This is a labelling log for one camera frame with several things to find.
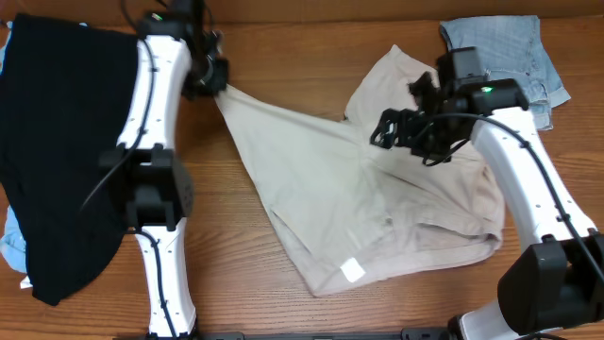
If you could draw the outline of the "beige khaki shorts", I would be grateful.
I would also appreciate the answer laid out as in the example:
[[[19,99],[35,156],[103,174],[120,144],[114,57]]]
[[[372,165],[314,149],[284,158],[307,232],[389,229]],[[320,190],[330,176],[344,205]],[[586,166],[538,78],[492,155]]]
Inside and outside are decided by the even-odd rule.
[[[315,296],[474,264],[501,246],[505,205],[471,145],[423,165],[370,144],[387,109],[411,109],[428,67],[393,46],[340,122],[282,109],[228,87],[217,96],[243,165],[287,255]]]

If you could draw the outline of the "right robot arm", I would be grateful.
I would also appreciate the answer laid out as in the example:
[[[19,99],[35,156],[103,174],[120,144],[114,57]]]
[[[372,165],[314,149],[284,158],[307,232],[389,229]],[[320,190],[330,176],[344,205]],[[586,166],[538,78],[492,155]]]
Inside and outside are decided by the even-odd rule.
[[[603,235],[569,194],[548,157],[529,102],[512,78],[489,79],[478,50],[448,51],[438,73],[409,89],[416,110],[382,113],[370,141],[407,147],[433,166],[471,144],[495,174],[522,253],[496,299],[444,327],[405,329],[405,339],[552,339],[603,318]]]

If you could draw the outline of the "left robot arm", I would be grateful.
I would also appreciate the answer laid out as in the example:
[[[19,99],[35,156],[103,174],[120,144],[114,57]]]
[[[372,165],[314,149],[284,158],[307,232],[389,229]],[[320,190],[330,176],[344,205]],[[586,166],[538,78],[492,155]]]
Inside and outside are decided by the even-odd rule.
[[[193,210],[193,180],[176,155],[181,98],[213,96],[227,86],[204,0],[173,1],[132,22],[138,63],[131,105],[116,146],[99,160],[102,179],[128,234],[140,247],[150,301],[147,339],[198,339],[188,286],[184,239]]]

